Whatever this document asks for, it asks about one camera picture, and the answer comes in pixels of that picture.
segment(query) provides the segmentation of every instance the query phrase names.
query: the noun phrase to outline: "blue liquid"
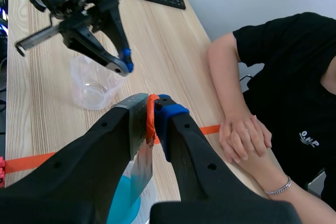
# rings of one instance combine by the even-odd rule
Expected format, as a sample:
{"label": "blue liquid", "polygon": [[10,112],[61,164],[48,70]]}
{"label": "blue liquid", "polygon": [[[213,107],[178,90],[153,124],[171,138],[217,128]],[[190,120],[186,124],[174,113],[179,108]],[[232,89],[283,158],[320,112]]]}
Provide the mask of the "blue liquid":
{"label": "blue liquid", "polygon": [[136,218],[140,209],[140,197],[132,207],[130,198],[131,179],[122,176],[114,194],[107,224],[130,224]]}

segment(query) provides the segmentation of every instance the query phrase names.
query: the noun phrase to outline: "hand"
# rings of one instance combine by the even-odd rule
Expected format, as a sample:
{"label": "hand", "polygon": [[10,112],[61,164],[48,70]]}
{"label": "hand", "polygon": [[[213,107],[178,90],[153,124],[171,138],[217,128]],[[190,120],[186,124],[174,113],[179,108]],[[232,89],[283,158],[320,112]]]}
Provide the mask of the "hand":
{"label": "hand", "polygon": [[229,163],[247,160],[248,152],[254,150],[263,156],[271,147],[272,134],[250,112],[228,117],[220,126],[219,142]]}

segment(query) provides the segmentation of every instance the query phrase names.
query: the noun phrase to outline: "clear plastic cup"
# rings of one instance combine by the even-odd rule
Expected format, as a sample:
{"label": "clear plastic cup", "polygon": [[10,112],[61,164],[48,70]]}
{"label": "clear plastic cup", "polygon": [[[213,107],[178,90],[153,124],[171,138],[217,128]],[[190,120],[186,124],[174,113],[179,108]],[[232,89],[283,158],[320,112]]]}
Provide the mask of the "clear plastic cup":
{"label": "clear plastic cup", "polygon": [[74,99],[88,110],[107,107],[126,79],[86,56],[71,61],[71,76]]}

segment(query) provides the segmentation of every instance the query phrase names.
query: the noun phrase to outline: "wooden desk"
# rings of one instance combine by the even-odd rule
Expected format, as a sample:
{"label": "wooden desk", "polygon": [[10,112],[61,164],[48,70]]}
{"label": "wooden desk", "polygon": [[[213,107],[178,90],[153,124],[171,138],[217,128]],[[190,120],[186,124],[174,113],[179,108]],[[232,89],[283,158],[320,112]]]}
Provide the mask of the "wooden desk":
{"label": "wooden desk", "polygon": [[[114,103],[140,92],[165,93],[187,107],[200,127],[219,124],[222,109],[206,60],[210,40],[187,1],[186,7],[121,1],[135,70]],[[83,135],[109,108],[88,111],[74,103],[69,66],[77,54],[63,45],[60,35],[28,51],[25,58],[17,53],[14,43],[47,27],[48,14],[37,11],[28,0],[9,0],[9,17],[6,158],[58,151]],[[116,53],[106,37],[98,34],[98,39]],[[218,134],[207,139],[223,158]],[[159,200],[179,199],[175,175],[159,145],[153,158]],[[235,165],[228,166],[246,186],[263,194],[250,176]],[[8,174],[6,185],[29,172]]]}

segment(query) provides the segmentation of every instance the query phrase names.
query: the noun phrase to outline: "screw hole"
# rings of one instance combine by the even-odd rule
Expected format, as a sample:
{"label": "screw hole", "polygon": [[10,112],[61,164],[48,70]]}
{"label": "screw hole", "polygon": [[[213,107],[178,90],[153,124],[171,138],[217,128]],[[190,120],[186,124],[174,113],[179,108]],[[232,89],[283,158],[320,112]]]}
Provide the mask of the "screw hole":
{"label": "screw hole", "polygon": [[61,162],[54,163],[54,169],[60,168],[62,166]]}
{"label": "screw hole", "polygon": [[217,166],[215,164],[209,164],[208,169],[209,170],[215,170],[215,169],[217,169]]}

